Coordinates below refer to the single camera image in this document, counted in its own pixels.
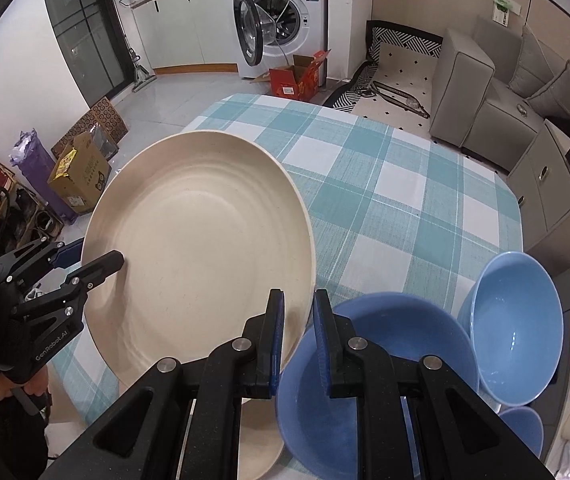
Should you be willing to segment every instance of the beige bowl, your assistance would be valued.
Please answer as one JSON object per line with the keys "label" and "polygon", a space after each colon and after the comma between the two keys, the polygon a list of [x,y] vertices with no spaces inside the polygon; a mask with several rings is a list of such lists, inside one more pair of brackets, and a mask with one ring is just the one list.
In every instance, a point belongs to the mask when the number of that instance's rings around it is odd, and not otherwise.
{"label": "beige bowl", "polygon": [[[82,263],[110,250],[125,265],[90,294],[85,316],[126,386],[162,357],[186,363],[241,335],[271,288],[285,293],[281,367],[305,330],[316,281],[309,216],[283,167],[241,137],[178,134],[128,162],[92,215]],[[283,450],[273,404],[243,405],[241,426],[239,478],[255,479]]]}

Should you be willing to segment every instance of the purple plastic bag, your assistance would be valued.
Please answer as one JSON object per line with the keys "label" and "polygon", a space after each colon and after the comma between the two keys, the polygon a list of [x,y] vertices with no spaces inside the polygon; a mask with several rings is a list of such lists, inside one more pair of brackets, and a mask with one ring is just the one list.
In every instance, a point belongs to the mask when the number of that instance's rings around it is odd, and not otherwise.
{"label": "purple plastic bag", "polygon": [[76,221],[78,215],[47,184],[56,162],[43,147],[36,130],[20,132],[20,140],[12,148],[9,160],[12,166],[18,166],[20,172],[60,219],[68,224]]}

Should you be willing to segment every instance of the washing machine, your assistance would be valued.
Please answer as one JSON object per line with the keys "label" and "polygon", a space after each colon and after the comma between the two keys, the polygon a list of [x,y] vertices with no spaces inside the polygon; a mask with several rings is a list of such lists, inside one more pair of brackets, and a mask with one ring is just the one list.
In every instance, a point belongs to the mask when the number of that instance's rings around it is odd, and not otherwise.
{"label": "washing machine", "polygon": [[[293,54],[313,56],[327,49],[327,0],[289,0],[289,4],[288,0],[226,1],[241,77],[257,77],[270,68],[292,64]],[[262,10],[277,21],[275,40],[270,44],[261,33],[265,26]],[[325,65],[319,70],[319,85],[325,84]]]}

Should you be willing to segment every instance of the washing machine door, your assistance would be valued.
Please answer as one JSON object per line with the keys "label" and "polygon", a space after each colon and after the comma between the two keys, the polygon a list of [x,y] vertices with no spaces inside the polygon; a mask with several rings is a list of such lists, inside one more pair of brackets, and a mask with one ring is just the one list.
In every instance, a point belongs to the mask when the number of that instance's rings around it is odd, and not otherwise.
{"label": "washing machine door", "polygon": [[254,0],[234,0],[234,22],[245,61],[259,65],[263,47],[276,41],[276,22]]}

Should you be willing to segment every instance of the teal and white tablecloth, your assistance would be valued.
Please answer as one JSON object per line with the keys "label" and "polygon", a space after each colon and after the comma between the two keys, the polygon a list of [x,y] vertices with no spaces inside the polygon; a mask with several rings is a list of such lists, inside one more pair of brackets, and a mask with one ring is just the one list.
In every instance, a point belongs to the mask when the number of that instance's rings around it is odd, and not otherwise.
{"label": "teal and white tablecloth", "polygon": [[[185,131],[223,130],[257,142],[289,172],[316,242],[316,286],[332,304],[403,291],[456,316],[485,264],[522,250],[516,199],[502,179],[453,149],[386,124],[270,96],[236,94]],[[87,422],[118,381],[87,329],[54,359]],[[285,453],[269,478],[310,478]]]}

